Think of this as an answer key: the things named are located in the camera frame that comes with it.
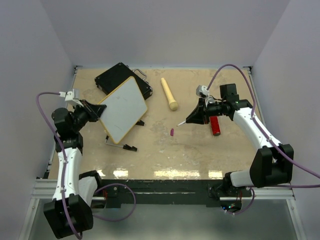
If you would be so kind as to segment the yellow framed whiteboard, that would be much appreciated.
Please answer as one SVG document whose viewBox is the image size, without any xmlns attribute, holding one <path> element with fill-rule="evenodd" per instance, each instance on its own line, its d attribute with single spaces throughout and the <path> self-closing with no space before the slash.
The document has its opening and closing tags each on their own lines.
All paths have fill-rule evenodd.
<svg viewBox="0 0 320 240">
<path fill-rule="evenodd" d="M 114 144 L 119 144 L 148 110 L 139 86 L 132 76 L 99 104 L 106 106 L 99 121 Z"/>
</svg>

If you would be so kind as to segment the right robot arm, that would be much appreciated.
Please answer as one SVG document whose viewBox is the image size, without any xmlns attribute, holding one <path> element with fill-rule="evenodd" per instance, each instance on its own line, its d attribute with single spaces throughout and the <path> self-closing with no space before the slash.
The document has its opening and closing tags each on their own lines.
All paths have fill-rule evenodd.
<svg viewBox="0 0 320 240">
<path fill-rule="evenodd" d="M 251 103 L 247 99 L 240 99 L 234 83 L 219 88 L 221 100 L 215 100 L 206 86 L 199 85 L 196 89 L 199 97 L 197 106 L 185 122 L 205 125 L 211 117 L 227 116 L 246 134 L 256 154 L 250 168 L 226 173 L 222 184 L 215 190 L 233 197 L 244 187 L 263 188 L 289 183 L 292 180 L 293 164 L 279 151 L 293 157 L 291 145 L 282 144 L 277 139 L 274 139 L 274 144 L 270 143 L 272 134 L 261 125 Z"/>
</svg>

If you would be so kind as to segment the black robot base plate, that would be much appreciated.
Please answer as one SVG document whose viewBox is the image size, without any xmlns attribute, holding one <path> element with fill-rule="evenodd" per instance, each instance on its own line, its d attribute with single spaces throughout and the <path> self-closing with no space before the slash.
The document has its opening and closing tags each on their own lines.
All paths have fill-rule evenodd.
<svg viewBox="0 0 320 240">
<path fill-rule="evenodd" d="M 212 179 L 103 179 L 100 187 L 108 186 L 93 194 L 92 206 L 120 208 L 134 202 L 138 205 L 204 205 L 219 208 L 252 193 L 245 188 L 230 187 L 222 190 L 221 180 Z"/>
</svg>

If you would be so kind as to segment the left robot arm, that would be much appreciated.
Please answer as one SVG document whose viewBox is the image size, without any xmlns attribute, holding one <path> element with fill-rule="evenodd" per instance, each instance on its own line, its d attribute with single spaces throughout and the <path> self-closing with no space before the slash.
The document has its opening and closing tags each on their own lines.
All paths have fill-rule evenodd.
<svg viewBox="0 0 320 240">
<path fill-rule="evenodd" d="M 72 111 L 60 107 L 51 114 L 59 170 L 52 201 L 44 205 L 43 213 L 57 239 L 74 234 L 81 238 L 93 227 L 92 198 L 103 192 L 104 184 L 95 170 L 79 172 L 84 147 L 80 130 L 97 122 L 106 108 L 81 100 Z"/>
</svg>

